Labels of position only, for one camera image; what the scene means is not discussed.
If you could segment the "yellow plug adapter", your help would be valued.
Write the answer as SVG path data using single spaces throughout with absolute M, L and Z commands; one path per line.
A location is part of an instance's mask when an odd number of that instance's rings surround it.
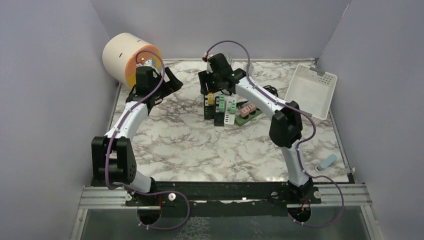
M 214 94 L 213 93 L 208 93 L 206 96 L 206 103 L 208 106 L 213 106 L 214 105 Z

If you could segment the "black power strip green ports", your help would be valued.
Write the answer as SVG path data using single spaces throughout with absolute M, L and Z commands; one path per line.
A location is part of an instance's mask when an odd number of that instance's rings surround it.
M 205 120 L 213 120 L 214 119 L 214 105 L 207 105 L 207 95 L 203 96 L 203 118 Z

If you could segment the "black power strip blue ports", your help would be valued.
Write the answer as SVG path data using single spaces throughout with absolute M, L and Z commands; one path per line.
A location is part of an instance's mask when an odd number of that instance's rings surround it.
M 224 113 L 219 113 L 217 112 L 217 98 L 215 98 L 214 101 L 214 119 L 213 119 L 213 124 L 216 127 L 223 127 L 224 126 L 224 119 L 225 119 L 225 112 Z

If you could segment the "white power strip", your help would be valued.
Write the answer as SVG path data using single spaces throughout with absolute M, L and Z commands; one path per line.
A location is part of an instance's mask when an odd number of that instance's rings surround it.
M 236 113 L 235 114 L 229 114 L 229 112 L 228 112 L 229 102 L 231 102 L 231 101 L 236 101 L 236 103 L 237 103 L 237 100 L 234 97 L 226 97 L 225 98 L 225 115 L 224 115 L 224 124 L 225 125 L 233 125 L 235 123 Z

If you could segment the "green round-socket power strip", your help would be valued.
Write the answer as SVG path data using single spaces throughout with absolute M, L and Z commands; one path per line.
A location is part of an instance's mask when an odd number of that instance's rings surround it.
M 256 117 L 260 116 L 262 113 L 263 113 L 263 112 L 262 112 L 260 109 L 257 109 L 257 110 L 255 111 L 255 113 L 254 113 L 254 114 L 249 114 L 246 118 L 242 118 L 242 117 L 240 117 L 240 115 L 239 115 L 240 113 L 239 113 L 239 114 L 235 117 L 235 119 L 234 119 L 234 123 L 235 123 L 237 126 L 241 127 L 241 126 L 243 126 L 243 125 L 247 124 L 248 122 L 252 121 L 254 118 L 256 118 Z

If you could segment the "green plug adapter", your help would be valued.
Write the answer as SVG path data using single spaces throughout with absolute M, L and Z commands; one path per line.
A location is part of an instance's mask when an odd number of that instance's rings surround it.
M 229 101 L 228 103 L 229 103 L 228 112 L 229 114 L 234 115 L 237 111 L 237 102 L 233 100 L 233 101 Z
M 218 113 L 224 113 L 226 109 L 226 97 L 224 94 L 220 94 L 216 101 L 216 111 Z

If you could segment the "pink usb charger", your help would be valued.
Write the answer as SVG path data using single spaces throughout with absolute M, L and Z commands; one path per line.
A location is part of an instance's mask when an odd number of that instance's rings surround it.
M 240 110 L 239 116 L 241 118 L 247 118 L 248 115 L 250 114 L 250 111 L 251 111 L 251 109 L 248 106 L 246 106 L 246 107 L 244 107 Z
M 248 109 L 249 114 L 253 115 L 257 110 L 257 106 L 255 104 L 251 103 L 251 104 L 246 106 L 246 109 Z

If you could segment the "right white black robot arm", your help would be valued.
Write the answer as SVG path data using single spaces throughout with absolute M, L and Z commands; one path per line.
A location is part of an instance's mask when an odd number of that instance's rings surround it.
M 300 204 L 313 192 L 312 176 L 304 169 L 304 157 L 300 150 L 303 143 L 302 111 L 295 101 L 286 102 L 268 92 L 249 77 L 241 68 L 232 69 L 222 53 L 202 58 L 206 70 L 198 73 L 200 92 L 216 93 L 226 90 L 256 105 L 271 121 L 269 137 L 280 147 L 288 170 L 289 199 Z

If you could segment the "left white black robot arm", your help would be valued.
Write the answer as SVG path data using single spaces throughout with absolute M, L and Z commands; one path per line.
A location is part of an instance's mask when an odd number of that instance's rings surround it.
M 96 136 L 91 142 L 95 180 L 108 184 L 110 189 L 125 187 L 138 192 L 138 199 L 144 205 L 155 203 L 155 180 L 137 170 L 131 141 L 152 108 L 182 86 L 169 67 L 162 73 L 152 66 L 136 68 L 135 84 L 125 100 L 124 112 L 104 136 Z

